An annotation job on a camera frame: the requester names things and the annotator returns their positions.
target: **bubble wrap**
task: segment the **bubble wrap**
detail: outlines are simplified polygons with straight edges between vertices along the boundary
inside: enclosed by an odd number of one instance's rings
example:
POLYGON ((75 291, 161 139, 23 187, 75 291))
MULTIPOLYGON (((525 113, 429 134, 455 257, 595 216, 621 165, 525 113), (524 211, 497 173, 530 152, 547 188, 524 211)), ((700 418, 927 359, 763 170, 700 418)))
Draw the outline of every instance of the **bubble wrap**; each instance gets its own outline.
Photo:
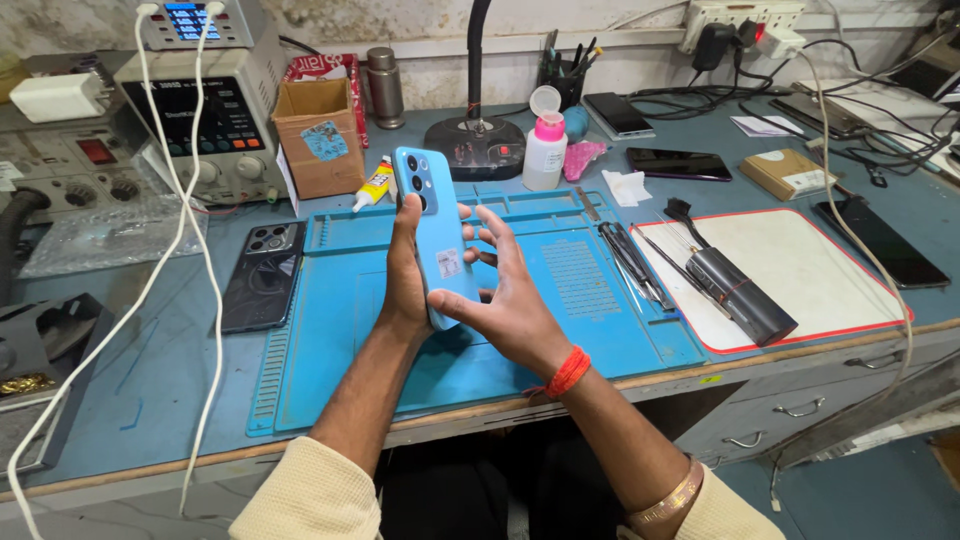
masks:
MULTIPOLYGON (((205 236, 208 218, 201 213, 196 217, 205 236)), ((54 223, 17 277, 43 278, 158 260, 173 241, 179 221, 180 198, 176 195, 73 212, 71 217, 54 223)), ((183 238, 171 257, 201 252, 188 217, 183 223, 183 238)))

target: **cream sleeve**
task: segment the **cream sleeve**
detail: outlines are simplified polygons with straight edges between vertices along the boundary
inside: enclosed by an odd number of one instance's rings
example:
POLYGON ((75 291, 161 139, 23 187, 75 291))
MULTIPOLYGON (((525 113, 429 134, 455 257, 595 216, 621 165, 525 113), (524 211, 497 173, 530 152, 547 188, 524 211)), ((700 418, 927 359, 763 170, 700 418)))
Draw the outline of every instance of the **cream sleeve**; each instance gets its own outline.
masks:
MULTIPOLYGON (((619 540, 639 540, 626 527, 617 529, 619 540)), ((709 469, 704 483, 676 540, 785 540, 783 533, 709 469)))
POLYGON ((234 540, 379 538, 373 481, 349 459, 298 437, 230 526, 234 540))

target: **blue smartphone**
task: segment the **blue smartphone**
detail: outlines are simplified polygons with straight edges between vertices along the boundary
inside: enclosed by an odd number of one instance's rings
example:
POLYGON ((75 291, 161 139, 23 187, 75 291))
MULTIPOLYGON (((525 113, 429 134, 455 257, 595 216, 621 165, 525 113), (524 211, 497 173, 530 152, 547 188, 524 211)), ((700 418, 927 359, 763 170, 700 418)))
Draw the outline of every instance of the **blue smartphone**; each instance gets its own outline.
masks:
MULTIPOLYGON (((440 152, 400 146, 394 150, 397 196, 420 196, 423 215, 417 227, 417 265, 423 290, 446 289, 480 302, 473 269, 464 262, 463 229, 450 167, 440 152)), ((428 306, 430 324, 449 330, 458 322, 428 306)))

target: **yellow glue tube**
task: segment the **yellow glue tube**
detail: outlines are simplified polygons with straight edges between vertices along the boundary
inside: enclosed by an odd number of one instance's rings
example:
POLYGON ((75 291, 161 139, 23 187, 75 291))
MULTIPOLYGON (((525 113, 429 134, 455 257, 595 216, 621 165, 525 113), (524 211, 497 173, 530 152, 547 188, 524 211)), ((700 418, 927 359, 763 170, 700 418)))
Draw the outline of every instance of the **yellow glue tube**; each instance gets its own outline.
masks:
POLYGON ((363 207, 375 205, 387 193, 393 182, 394 166, 390 163, 390 157, 384 156, 373 176, 354 195, 356 204, 353 205, 353 211, 358 212, 363 207))

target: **blue silicone repair mat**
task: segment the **blue silicone repair mat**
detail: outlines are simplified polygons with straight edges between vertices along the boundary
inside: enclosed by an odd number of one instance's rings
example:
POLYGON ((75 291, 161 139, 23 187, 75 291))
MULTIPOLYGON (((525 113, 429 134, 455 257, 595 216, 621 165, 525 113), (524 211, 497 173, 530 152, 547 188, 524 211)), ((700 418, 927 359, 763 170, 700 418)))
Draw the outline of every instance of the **blue silicone repair mat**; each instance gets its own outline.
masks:
MULTIPOLYGON (((616 215, 600 193, 588 194, 602 221, 616 215)), ((631 293, 584 206, 570 189, 460 197, 510 224, 527 268, 570 340, 609 379, 707 360, 677 310, 662 311, 631 293)), ((370 332, 383 303, 393 206, 310 216, 293 311, 271 331, 247 433, 309 428, 370 332)), ((482 224, 472 218, 474 227, 482 224)), ((468 245, 482 245, 479 240, 468 245)), ((480 287, 496 287, 496 270, 474 265, 480 287)), ((473 329, 433 335, 403 386, 396 418, 495 401, 540 384, 473 329)))

